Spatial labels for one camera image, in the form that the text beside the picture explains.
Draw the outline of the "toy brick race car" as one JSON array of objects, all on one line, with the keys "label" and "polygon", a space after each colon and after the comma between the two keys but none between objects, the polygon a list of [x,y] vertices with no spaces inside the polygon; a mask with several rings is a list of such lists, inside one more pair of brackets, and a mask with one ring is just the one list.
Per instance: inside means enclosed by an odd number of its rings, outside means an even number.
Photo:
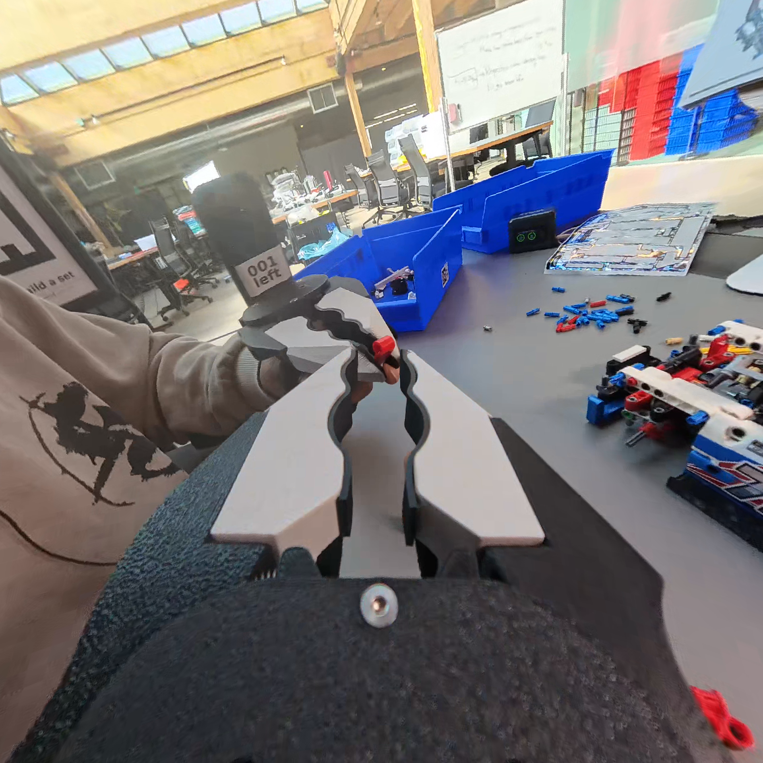
[{"label": "toy brick race car", "polygon": [[762,550],[762,329],[724,321],[659,359],[635,345],[612,356],[587,400],[589,424],[620,418],[642,441],[687,446],[667,488]]}]

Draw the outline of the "grey brick parts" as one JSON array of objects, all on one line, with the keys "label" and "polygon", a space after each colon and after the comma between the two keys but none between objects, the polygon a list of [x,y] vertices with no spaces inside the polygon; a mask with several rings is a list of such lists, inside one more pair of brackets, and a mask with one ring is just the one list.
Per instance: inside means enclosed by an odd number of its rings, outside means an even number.
[{"label": "grey brick parts", "polygon": [[414,270],[408,265],[397,270],[388,269],[388,271],[385,277],[374,284],[373,296],[376,300],[383,299],[387,289],[390,289],[394,296],[407,294],[408,283],[414,281]]}]

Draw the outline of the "wall of red blue bins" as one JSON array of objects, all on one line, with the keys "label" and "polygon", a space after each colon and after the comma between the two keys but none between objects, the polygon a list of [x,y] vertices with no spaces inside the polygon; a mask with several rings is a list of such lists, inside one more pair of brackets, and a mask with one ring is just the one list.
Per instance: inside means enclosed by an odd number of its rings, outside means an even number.
[{"label": "wall of red blue bins", "polygon": [[589,85],[580,147],[610,149],[625,166],[655,157],[702,157],[751,139],[761,115],[738,89],[692,108],[680,105],[703,44]]}]

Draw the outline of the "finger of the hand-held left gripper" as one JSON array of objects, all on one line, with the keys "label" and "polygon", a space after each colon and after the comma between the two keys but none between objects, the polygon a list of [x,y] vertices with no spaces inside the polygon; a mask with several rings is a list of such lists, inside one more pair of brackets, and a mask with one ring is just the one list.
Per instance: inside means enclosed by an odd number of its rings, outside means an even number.
[{"label": "finger of the hand-held left gripper", "polygon": [[[387,335],[395,338],[376,303],[367,293],[359,293],[348,285],[328,285],[309,310],[308,325],[313,329],[328,329],[335,337],[360,343],[373,362],[372,343]],[[400,364],[398,344],[397,348],[399,355],[395,355]]]},{"label": "finger of the hand-held left gripper", "polygon": [[335,337],[328,329],[313,329],[305,317],[282,320],[262,328],[262,350],[272,350],[297,372],[312,375],[350,349],[356,353],[361,382],[386,382],[385,373],[360,343]]}]

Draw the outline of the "holographic sticker sheet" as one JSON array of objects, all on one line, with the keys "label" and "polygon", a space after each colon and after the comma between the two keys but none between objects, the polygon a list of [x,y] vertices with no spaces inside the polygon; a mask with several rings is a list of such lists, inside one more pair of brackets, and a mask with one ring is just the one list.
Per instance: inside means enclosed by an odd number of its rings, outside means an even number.
[{"label": "holographic sticker sheet", "polygon": [[716,212],[711,202],[633,205],[578,226],[549,258],[548,275],[686,275]]}]

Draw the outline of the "person's left forearm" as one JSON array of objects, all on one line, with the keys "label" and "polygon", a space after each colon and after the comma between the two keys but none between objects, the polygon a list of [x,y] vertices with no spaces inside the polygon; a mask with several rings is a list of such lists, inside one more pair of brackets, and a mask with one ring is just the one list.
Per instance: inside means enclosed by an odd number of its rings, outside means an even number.
[{"label": "person's left forearm", "polygon": [[277,399],[264,362],[239,338],[215,346],[125,324],[114,334],[120,380],[110,403],[157,444],[224,438]]}]

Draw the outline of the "person's left hand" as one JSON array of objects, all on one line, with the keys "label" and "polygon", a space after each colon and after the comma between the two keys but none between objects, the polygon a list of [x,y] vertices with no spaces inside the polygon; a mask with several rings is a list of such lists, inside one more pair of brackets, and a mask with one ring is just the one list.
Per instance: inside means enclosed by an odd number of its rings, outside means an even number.
[{"label": "person's left hand", "polygon": [[[267,358],[259,362],[259,386],[274,400],[279,400],[290,391],[310,378],[309,372],[300,372],[288,360],[279,357]],[[369,396],[374,388],[372,382],[356,381],[351,386],[352,405],[358,404]]]}]

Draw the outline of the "cluttered wooden workbench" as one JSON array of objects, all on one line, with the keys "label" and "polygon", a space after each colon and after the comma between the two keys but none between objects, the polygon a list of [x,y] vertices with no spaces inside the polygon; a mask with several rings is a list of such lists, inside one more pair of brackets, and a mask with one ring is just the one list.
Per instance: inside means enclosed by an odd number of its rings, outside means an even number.
[{"label": "cluttered wooden workbench", "polygon": [[312,176],[305,181],[296,172],[282,172],[269,180],[272,188],[272,209],[270,217],[273,224],[289,221],[291,217],[304,219],[305,209],[315,211],[343,211],[346,203],[358,200],[356,188],[326,190],[314,182]]}]

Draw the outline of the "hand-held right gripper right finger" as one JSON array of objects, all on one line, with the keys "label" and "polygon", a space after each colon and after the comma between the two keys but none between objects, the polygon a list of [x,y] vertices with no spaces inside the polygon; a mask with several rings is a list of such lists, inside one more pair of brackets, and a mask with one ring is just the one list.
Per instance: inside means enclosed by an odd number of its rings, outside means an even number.
[{"label": "hand-held right gripper right finger", "polygon": [[416,353],[401,350],[408,546],[535,547],[542,526],[490,414]]}]

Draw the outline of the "long wooden table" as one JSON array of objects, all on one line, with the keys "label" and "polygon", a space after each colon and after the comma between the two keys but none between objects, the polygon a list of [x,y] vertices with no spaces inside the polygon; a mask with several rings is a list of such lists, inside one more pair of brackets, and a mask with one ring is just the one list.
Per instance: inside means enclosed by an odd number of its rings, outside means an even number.
[{"label": "long wooden table", "polygon": [[455,136],[450,141],[453,175],[457,182],[471,178],[477,157],[490,150],[503,150],[504,162],[508,169],[519,166],[529,167],[535,160],[550,158],[550,128],[553,119],[531,124],[511,134],[481,139],[467,145]]}]

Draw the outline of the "black box with green lights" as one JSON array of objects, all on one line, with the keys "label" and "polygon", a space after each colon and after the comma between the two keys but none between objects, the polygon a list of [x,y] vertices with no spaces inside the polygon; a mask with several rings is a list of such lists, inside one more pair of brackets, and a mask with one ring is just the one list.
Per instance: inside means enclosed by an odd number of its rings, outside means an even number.
[{"label": "black box with green lights", "polygon": [[511,218],[507,230],[511,254],[556,249],[559,245],[556,211],[552,207]]}]

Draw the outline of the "black office chair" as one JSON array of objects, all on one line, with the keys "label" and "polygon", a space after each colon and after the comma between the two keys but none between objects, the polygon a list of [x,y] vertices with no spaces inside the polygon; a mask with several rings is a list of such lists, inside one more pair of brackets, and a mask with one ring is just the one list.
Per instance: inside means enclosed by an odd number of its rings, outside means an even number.
[{"label": "black office chair", "polygon": [[385,217],[390,217],[392,222],[413,217],[409,188],[398,179],[385,150],[374,152],[367,158],[367,165],[376,184],[378,205],[374,215],[363,223],[362,229],[365,230],[370,224],[380,224]]},{"label": "black office chair", "polygon": [[158,289],[168,301],[167,306],[159,309],[158,316],[164,323],[171,325],[169,313],[179,312],[188,317],[188,305],[191,302],[203,300],[211,304],[214,299],[198,290],[200,282],[194,268],[179,253],[167,219],[149,221],[149,226],[157,250],[150,255],[150,259],[159,277]]},{"label": "black office chair", "polygon": [[402,136],[398,143],[408,166],[414,174],[415,199],[418,206],[431,212],[434,201],[434,181],[415,139],[411,134]]}]

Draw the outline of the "pile of small brick pins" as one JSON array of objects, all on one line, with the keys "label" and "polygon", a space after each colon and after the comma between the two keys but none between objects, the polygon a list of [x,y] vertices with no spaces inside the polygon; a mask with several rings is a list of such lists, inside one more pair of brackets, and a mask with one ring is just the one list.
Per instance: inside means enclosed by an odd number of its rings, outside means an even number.
[{"label": "pile of small brick pins", "polygon": [[635,311],[635,296],[628,293],[608,294],[603,299],[585,298],[577,303],[565,304],[558,310],[533,308],[526,312],[527,318],[542,317],[553,321],[556,334],[572,333],[578,329],[594,326],[604,330],[622,318],[631,318]]}]

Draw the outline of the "blue labelled storage bin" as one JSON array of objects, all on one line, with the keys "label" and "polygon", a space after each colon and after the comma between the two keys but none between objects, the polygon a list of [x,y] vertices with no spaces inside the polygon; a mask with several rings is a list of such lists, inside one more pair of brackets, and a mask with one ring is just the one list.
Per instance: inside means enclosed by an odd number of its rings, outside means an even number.
[{"label": "blue labelled storage bin", "polygon": [[[426,329],[463,264],[462,212],[433,211],[365,230],[310,263],[295,276],[344,277],[360,281],[382,317],[397,333]],[[406,292],[387,285],[376,299],[376,284],[408,268]]]}]

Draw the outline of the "person's beige hoodie torso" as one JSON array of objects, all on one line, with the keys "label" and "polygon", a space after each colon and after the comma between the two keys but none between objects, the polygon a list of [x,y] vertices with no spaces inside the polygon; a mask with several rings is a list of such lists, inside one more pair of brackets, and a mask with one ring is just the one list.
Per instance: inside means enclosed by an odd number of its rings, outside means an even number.
[{"label": "person's beige hoodie torso", "polygon": [[2,761],[58,688],[124,551],[186,478],[167,456],[176,443],[110,403],[121,324],[2,278]]}]

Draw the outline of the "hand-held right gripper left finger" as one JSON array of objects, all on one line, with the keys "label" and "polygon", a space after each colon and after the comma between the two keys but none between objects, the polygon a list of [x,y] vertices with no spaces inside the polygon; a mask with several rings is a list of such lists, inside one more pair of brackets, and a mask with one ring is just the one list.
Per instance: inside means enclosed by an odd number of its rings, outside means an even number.
[{"label": "hand-held right gripper left finger", "polygon": [[274,403],[213,522],[215,542],[312,559],[352,525],[351,474],[341,440],[352,423],[357,353],[342,350]]}]

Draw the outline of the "grey desk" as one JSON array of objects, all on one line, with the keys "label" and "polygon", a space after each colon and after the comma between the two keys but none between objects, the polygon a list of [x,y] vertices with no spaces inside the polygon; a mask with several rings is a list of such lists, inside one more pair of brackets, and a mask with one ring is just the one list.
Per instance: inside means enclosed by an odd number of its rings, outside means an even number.
[{"label": "grey desk", "polygon": [[[761,553],[666,488],[682,453],[654,443],[628,448],[622,424],[598,430],[586,422],[586,399],[607,359],[639,339],[627,325],[558,335],[553,321],[526,317],[625,292],[648,321],[645,341],[663,355],[666,338],[723,320],[761,327],[761,298],[694,273],[554,278],[545,274],[547,257],[464,252],[428,328],[401,343],[505,420],[661,574],[664,622],[684,677],[722,693],[755,735],[755,749],[736,759],[761,761]],[[655,301],[668,291],[669,300]]]}]

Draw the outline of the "framed poster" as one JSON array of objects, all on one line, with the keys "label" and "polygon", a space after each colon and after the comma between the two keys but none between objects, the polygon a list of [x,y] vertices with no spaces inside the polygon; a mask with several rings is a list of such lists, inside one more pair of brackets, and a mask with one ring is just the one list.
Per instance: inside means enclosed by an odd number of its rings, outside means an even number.
[{"label": "framed poster", "polygon": [[87,311],[108,285],[17,154],[1,147],[1,275],[69,310]]}]

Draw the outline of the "blue plastic bag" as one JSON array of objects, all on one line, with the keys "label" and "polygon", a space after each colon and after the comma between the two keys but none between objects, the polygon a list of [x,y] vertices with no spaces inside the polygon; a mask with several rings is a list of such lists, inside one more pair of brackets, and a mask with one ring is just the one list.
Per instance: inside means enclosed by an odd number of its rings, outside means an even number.
[{"label": "blue plastic bag", "polygon": [[351,235],[347,235],[339,228],[334,227],[326,240],[303,244],[298,250],[298,261],[307,265],[310,262],[325,256],[341,244],[346,243],[351,237]]}]

